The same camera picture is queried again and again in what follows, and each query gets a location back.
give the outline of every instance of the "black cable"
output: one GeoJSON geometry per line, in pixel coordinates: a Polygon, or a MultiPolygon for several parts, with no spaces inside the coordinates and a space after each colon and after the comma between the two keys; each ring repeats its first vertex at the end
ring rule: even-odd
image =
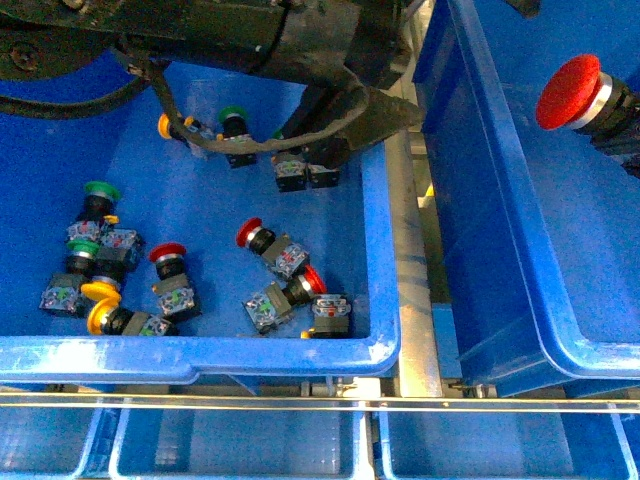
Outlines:
{"type": "Polygon", "coordinates": [[[39,120],[74,120],[110,112],[133,100],[150,82],[136,78],[104,97],[78,103],[50,103],[0,95],[0,113],[39,120]]]}
{"type": "Polygon", "coordinates": [[[160,105],[162,105],[164,112],[169,118],[169,122],[171,122],[171,126],[194,145],[211,152],[224,153],[226,155],[247,155],[259,152],[289,150],[291,148],[302,147],[309,143],[325,140],[346,128],[360,115],[362,115],[369,105],[369,91],[367,87],[360,82],[353,72],[345,67],[344,70],[340,72],[340,76],[342,78],[341,83],[344,84],[344,90],[346,93],[351,93],[356,96],[356,105],[347,111],[342,118],[332,120],[329,125],[319,132],[305,133],[304,135],[285,140],[270,139],[264,143],[259,143],[255,140],[247,140],[242,143],[207,140],[201,135],[190,132],[182,123],[183,121],[180,119],[181,117],[173,100],[171,89],[162,74],[161,67],[151,62],[147,62],[146,71],[151,79],[151,86],[155,90],[158,100],[160,100],[160,105]]]}

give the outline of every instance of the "robotic arm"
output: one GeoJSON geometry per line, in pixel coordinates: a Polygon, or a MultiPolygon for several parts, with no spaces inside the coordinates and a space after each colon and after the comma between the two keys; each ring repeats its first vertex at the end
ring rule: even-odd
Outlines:
{"type": "Polygon", "coordinates": [[[149,85],[172,126],[226,154],[302,145],[335,168],[419,123],[420,110],[380,89],[404,73],[402,0],[0,0],[0,79],[73,72],[112,48],[138,78],[101,99],[57,105],[0,97],[0,112],[68,119],[104,113],[149,85]],[[183,126],[163,70],[171,60],[307,85],[283,140],[234,144],[183,126]]]}

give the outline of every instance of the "blue plastic bin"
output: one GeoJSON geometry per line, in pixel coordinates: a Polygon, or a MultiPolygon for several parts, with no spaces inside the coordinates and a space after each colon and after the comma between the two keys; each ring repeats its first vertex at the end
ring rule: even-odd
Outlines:
{"type": "MultiPolygon", "coordinates": [[[[109,58],[63,79],[0,84],[25,97],[72,101],[124,81],[109,58]]],[[[243,106],[255,138],[265,140],[297,106],[301,85],[174,64],[168,70],[184,114],[211,126],[228,105],[243,106]]],[[[0,200],[0,289],[5,299],[0,380],[11,382],[174,383],[200,374],[355,375],[387,370],[399,349],[398,294],[384,149],[354,158],[337,188],[280,194],[269,155],[231,170],[222,155],[193,156],[157,132],[161,114],[151,91],[112,114],[78,121],[0,116],[4,168],[0,200]],[[147,251],[183,243],[203,315],[181,323],[180,337],[89,337],[81,319],[38,310],[52,273],[63,268],[64,234],[79,212],[83,184],[104,179],[123,193],[121,224],[135,228],[147,251]],[[275,278],[238,248],[235,235],[259,216],[276,232],[308,247],[332,292],[353,302],[353,337],[300,340],[310,309],[268,338],[257,332],[242,301],[275,278]]],[[[129,275],[123,306],[157,312],[154,266],[143,260],[129,275]]]]}
{"type": "Polygon", "coordinates": [[[124,410],[114,479],[359,479],[363,413],[124,410]]]}
{"type": "Polygon", "coordinates": [[[384,480],[638,478],[617,414],[393,412],[379,422],[384,480]]]}
{"type": "Polygon", "coordinates": [[[61,480],[106,471],[117,415],[88,408],[0,409],[0,477],[61,480]]]}
{"type": "Polygon", "coordinates": [[[623,0],[543,2],[532,20],[504,2],[436,4],[415,80],[469,384],[588,395],[640,379],[640,183],[534,119],[579,53],[640,87],[635,13],[623,0]]]}

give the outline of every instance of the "metal rail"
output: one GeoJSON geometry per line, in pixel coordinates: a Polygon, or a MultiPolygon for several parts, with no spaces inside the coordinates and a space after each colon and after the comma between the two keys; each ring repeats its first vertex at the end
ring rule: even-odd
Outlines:
{"type": "Polygon", "coordinates": [[[217,397],[206,395],[131,395],[0,393],[0,407],[145,408],[182,410],[287,410],[385,412],[640,413],[640,400],[468,399],[468,398],[312,398],[217,397]]]}

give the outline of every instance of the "blue storage bin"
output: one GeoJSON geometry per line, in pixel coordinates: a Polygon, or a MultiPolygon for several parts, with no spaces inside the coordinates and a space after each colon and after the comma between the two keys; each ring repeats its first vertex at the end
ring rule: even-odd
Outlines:
{"type": "Polygon", "coordinates": [[[124,410],[114,479],[363,478],[363,413],[124,410]]]}
{"type": "Polygon", "coordinates": [[[74,479],[95,473],[111,453],[116,423],[109,417],[88,408],[0,409],[0,477],[74,479]]]}
{"type": "Polygon", "coordinates": [[[435,7],[415,81],[469,384],[577,396],[640,379],[640,184],[534,118],[579,53],[640,87],[634,7],[551,1],[532,20],[504,2],[435,7]]]}
{"type": "MultiPolygon", "coordinates": [[[[15,96],[75,101],[105,93],[124,79],[109,58],[77,74],[34,84],[0,83],[15,96]]],[[[243,106],[258,140],[270,138],[297,106],[301,85],[174,64],[167,71],[186,114],[215,124],[217,112],[243,106]]],[[[336,188],[280,194],[269,155],[231,170],[222,155],[193,156],[157,133],[161,108],[151,91],[109,115],[34,121],[0,115],[4,168],[0,200],[3,330],[0,380],[11,382],[174,383],[200,374],[363,375],[387,370],[399,349],[398,294],[384,149],[354,158],[336,188]],[[63,268],[64,234],[82,205],[83,185],[104,179],[123,193],[121,224],[140,231],[147,251],[179,241],[202,300],[203,315],[179,325],[180,337],[89,337],[81,319],[38,310],[52,273],[63,268]],[[268,338],[241,302],[275,278],[238,248],[235,236],[259,216],[311,252],[332,292],[353,303],[353,337],[300,340],[310,309],[268,338]]],[[[123,306],[157,312],[154,266],[130,274],[123,306]]]]}
{"type": "Polygon", "coordinates": [[[380,478],[638,478],[617,414],[407,413],[379,415],[380,478]]]}

